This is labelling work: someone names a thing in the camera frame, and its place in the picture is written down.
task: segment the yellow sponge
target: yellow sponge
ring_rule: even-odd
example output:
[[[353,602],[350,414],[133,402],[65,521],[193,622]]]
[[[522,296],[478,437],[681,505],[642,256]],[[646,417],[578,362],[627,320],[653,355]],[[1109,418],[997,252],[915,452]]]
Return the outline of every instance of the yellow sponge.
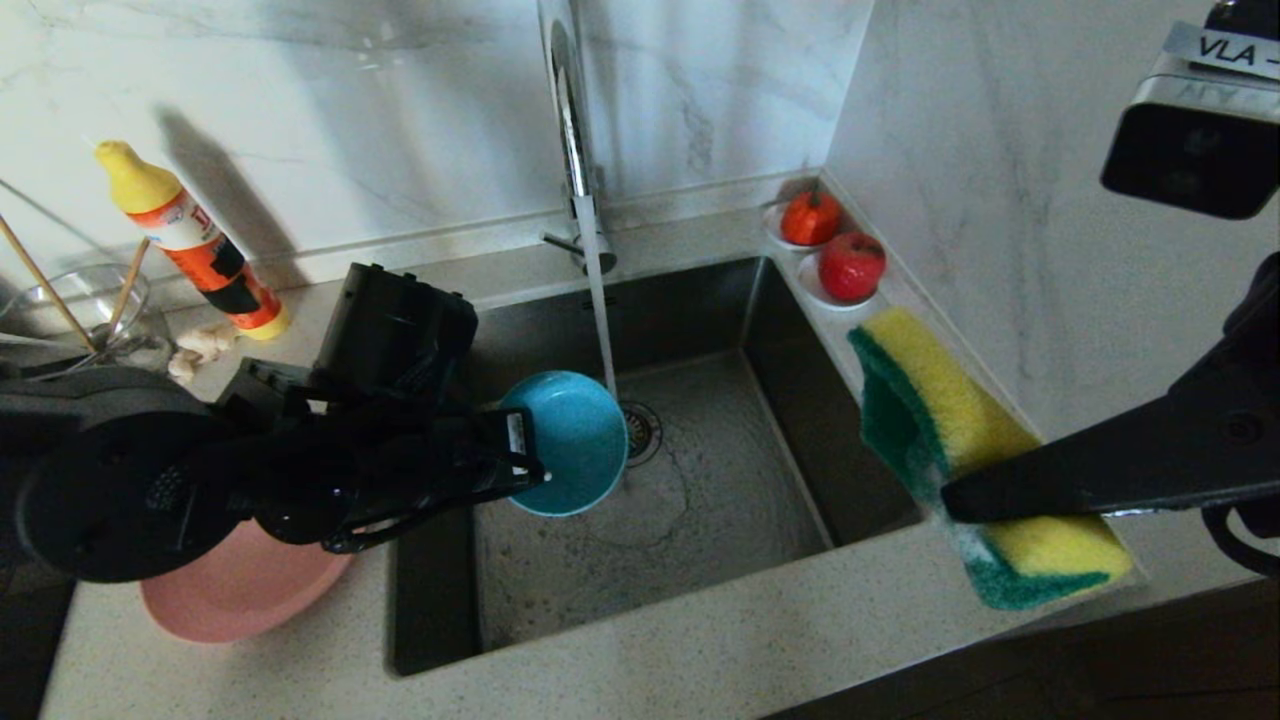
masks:
[[[922,505],[946,518],[942,484],[1039,446],[914,315],[891,307],[849,336],[861,360],[863,441]],[[1098,516],[947,523],[974,589],[1024,610],[1108,583],[1133,566]]]

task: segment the yellow cap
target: yellow cap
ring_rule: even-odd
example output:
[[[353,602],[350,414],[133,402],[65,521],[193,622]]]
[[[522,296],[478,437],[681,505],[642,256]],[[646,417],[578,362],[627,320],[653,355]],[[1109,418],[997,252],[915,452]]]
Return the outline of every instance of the yellow cap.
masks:
[[[100,142],[93,156],[106,168],[106,176],[111,181],[111,201],[131,215],[163,208],[182,192],[177,176],[145,163],[128,142]]]
[[[289,329],[289,309],[280,304],[280,311],[271,318],[265,325],[259,325],[252,329],[241,328],[241,334],[244,337],[251,337],[253,340],[271,340],[284,331]]]

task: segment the countertop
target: countertop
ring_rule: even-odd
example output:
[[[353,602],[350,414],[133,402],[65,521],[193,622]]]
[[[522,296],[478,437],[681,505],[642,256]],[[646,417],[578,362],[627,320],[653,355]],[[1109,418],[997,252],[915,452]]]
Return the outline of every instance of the countertop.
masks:
[[[772,255],[854,389],[861,370],[845,334],[888,304],[906,305],[1007,404],[980,360],[892,260],[879,296],[841,313],[808,301],[794,282],[800,256],[765,242],[754,210],[617,233],[613,246],[620,263],[609,282]],[[563,252],[550,247],[411,272],[480,309],[585,287]],[[233,352],[201,369],[192,391],[215,397],[241,356],[310,365],[339,288],[284,292],[293,313],[288,333],[271,343],[239,340]],[[177,333],[216,319],[211,307],[195,307],[172,314],[170,324]],[[387,548],[358,556],[298,618],[228,646],[166,635],[147,616],[136,583],[81,583],[44,716],[751,717],[1033,623],[1087,620],[1252,577],[1217,553],[1194,514],[1124,518],[1112,527],[1139,569],[1111,588],[1034,611],[983,606],[943,533],[925,520],[411,678],[394,676],[387,665]]]

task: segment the tomato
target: tomato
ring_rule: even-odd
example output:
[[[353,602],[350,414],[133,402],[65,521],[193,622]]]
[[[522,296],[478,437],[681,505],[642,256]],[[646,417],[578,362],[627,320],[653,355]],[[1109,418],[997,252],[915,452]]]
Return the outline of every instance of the tomato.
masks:
[[[822,245],[840,225],[840,202],[826,192],[801,192],[782,215],[782,237],[792,245]]]
[[[859,231],[841,233],[818,256],[818,282],[836,300],[860,302],[876,295],[884,264],[878,240]]]

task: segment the marble wall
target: marble wall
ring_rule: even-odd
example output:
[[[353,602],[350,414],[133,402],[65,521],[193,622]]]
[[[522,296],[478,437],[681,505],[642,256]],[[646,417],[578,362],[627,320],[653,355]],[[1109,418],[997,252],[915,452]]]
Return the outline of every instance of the marble wall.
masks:
[[[608,197],[822,165],[872,4],[581,0]],[[535,0],[0,0],[0,211],[50,270],[127,259],[109,137],[257,256],[554,210],[544,72]]]
[[[1275,200],[1229,222],[1098,183],[1170,24],[1208,6],[874,9],[828,170],[1050,437],[1162,393],[1280,245]]]

